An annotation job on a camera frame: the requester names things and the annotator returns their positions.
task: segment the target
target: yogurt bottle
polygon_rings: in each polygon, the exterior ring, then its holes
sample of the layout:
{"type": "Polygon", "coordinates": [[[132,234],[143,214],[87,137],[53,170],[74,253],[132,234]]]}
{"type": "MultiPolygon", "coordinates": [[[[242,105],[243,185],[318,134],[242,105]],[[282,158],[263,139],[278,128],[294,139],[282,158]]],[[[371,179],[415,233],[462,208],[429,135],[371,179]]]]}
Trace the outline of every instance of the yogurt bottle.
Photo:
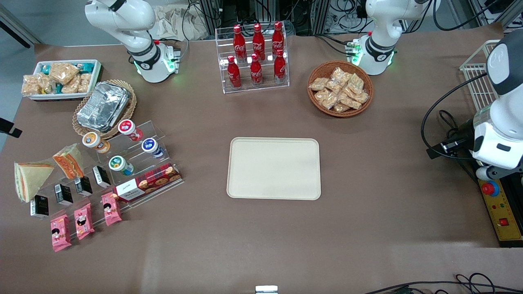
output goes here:
{"type": "Polygon", "coordinates": [[[121,172],[124,176],[129,176],[134,171],[134,166],[120,155],[111,158],[109,161],[109,168],[115,172],[121,172]]]}
{"type": "Polygon", "coordinates": [[[95,132],[89,132],[85,134],[82,138],[82,143],[84,143],[86,147],[96,150],[98,153],[106,153],[109,151],[109,148],[111,148],[111,144],[105,140],[102,140],[100,135],[95,132]]]}
{"type": "Polygon", "coordinates": [[[160,158],[164,155],[163,148],[158,145],[158,142],[153,138],[143,140],[142,150],[145,153],[150,153],[154,158],[160,158]]]}
{"type": "Polygon", "coordinates": [[[133,141],[139,141],[143,137],[143,132],[136,127],[134,122],[130,119],[124,119],[118,124],[120,133],[129,137],[133,141]]]}

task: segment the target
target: gray floor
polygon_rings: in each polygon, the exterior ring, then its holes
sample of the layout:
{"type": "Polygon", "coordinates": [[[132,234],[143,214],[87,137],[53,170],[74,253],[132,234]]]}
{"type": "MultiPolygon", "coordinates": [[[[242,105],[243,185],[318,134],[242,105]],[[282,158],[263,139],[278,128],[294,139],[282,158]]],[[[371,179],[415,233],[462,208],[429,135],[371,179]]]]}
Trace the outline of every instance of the gray floor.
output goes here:
{"type": "MultiPolygon", "coordinates": [[[[169,0],[148,0],[152,5],[169,3],[169,0]]],[[[84,1],[78,0],[2,0],[4,5],[44,43],[59,46],[81,46],[116,44],[117,41],[104,31],[90,25],[84,14],[84,1]]],[[[457,7],[460,17],[468,7],[457,7]]],[[[448,6],[442,0],[438,11],[438,22],[445,27],[456,22],[448,6]]],[[[419,31],[436,30],[431,18],[425,19],[419,31]]],[[[0,30],[0,117],[12,121],[21,101],[22,76],[31,74],[35,58],[33,49],[26,49],[3,30],[0,30]]],[[[0,151],[7,135],[0,134],[0,151]]]]}

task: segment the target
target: sandwich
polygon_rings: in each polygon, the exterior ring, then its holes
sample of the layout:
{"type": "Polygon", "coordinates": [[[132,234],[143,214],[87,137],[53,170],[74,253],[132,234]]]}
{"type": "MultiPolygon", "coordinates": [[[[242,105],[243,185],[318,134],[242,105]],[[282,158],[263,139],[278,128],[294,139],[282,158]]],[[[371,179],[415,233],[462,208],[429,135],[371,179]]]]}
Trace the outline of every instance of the sandwich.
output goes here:
{"type": "Polygon", "coordinates": [[[53,155],[53,159],[68,179],[84,176],[84,161],[77,143],[64,147],[57,154],[53,155]]]}
{"type": "Polygon", "coordinates": [[[29,203],[51,175],[53,169],[53,164],[48,162],[15,162],[16,194],[20,201],[29,203]]]}

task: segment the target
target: bottle cap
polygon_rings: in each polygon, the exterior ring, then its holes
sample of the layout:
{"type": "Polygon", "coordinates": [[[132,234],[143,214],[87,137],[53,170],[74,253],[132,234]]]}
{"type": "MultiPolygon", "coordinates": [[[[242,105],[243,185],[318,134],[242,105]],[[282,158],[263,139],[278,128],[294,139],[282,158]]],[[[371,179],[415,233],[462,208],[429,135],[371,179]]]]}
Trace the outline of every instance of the bottle cap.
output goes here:
{"type": "Polygon", "coordinates": [[[95,132],[89,132],[85,134],[82,138],[82,143],[84,143],[84,145],[89,148],[94,148],[98,146],[100,144],[100,141],[100,136],[95,132]]]}
{"type": "Polygon", "coordinates": [[[158,149],[158,142],[153,138],[147,138],[143,140],[142,150],[146,153],[154,153],[158,149]]]}
{"type": "Polygon", "coordinates": [[[118,130],[120,131],[120,133],[122,133],[124,135],[132,134],[135,129],[136,129],[136,125],[130,119],[124,119],[118,125],[118,130]]]}
{"type": "Polygon", "coordinates": [[[126,160],[120,155],[113,156],[111,161],[109,161],[109,168],[115,172],[121,171],[125,166],[126,160]]]}

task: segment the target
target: white cloth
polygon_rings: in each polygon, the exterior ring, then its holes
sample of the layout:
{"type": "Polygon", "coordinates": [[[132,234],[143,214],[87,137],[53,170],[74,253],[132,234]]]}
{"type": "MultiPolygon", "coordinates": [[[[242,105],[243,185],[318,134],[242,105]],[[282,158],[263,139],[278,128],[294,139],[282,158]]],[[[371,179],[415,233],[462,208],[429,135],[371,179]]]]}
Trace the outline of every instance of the white cloth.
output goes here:
{"type": "MultiPolygon", "coordinates": [[[[156,22],[158,23],[158,36],[160,38],[175,38],[184,41],[184,33],[181,31],[182,17],[187,10],[187,4],[158,5],[154,8],[156,22]]],[[[199,40],[207,37],[207,29],[203,23],[202,13],[191,6],[185,14],[184,32],[189,41],[199,40]]]]}

